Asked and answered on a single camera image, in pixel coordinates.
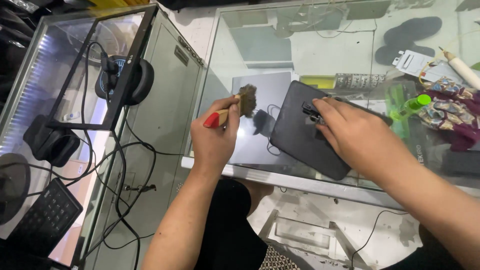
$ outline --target tiled floor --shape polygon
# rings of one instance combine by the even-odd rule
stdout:
[[[197,54],[205,58],[216,8],[184,9],[180,13],[164,10]],[[248,218],[257,233],[274,209],[279,211],[281,217],[319,226],[328,227],[328,223],[334,221],[354,248],[364,245],[372,231],[375,218],[384,210],[295,190],[283,193],[279,188],[275,188],[274,193],[263,199],[258,209]],[[418,236],[418,221],[410,215],[383,213],[368,245],[360,251],[360,255],[373,269],[381,269],[405,258],[419,246],[421,242]],[[340,248],[337,248],[335,259],[347,259]]]

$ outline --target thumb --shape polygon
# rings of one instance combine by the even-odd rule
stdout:
[[[340,153],[340,147],[338,147],[338,142],[336,141],[336,138],[333,135],[330,128],[326,125],[320,125],[320,124],[316,125],[316,127],[317,127],[318,130],[320,130],[324,134],[327,141],[332,145],[333,150],[335,150],[335,152],[337,154],[339,154]]]
[[[225,134],[234,139],[237,138],[237,131],[240,125],[240,112],[236,104],[232,104],[228,109],[228,124]]]

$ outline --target finger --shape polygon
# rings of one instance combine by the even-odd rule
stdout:
[[[346,120],[351,119],[351,117],[355,115],[355,108],[345,102],[338,101],[334,98],[325,98],[324,100],[334,107]]]
[[[332,105],[325,102],[324,99],[315,98],[312,103],[332,132],[340,132],[347,124],[345,118],[343,118],[343,116]]]
[[[229,98],[222,98],[215,100],[210,108],[202,115],[202,116],[210,116],[213,112],[217,110],[227,109],[232,104],[237,104],[240,100],[235,98],[235,96],[231,96]]]
[[[228,110],[228,123],[225,129],[225,135],[237,139],[237,131],[240,126],[240,111],[237,104],[232,104]]]
[[[326,125],[320,125],[320,124],[317,124],[315,126],[317,127],[318,130],[320,130],[324,134],[327,141],[332,145],[333,150],[335,150],[335,152],[338,154],[340,152],[340,147],[338,147],[338,142],[335,138],[335,135],[333,135],[332,131],[330,130],[330,128],[328,128],[328,126]]]

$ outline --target keyboard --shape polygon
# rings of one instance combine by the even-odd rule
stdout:
[[[22,217],[7,242],[28,254],[47,257],[82,213],[82,205],[54,178]]]

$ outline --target wooden brush handle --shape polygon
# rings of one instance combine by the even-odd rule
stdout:
[[[205,120],[204,127],[206,128],[218,128],[223,125],[228,118],[228,109],[217,110]]]

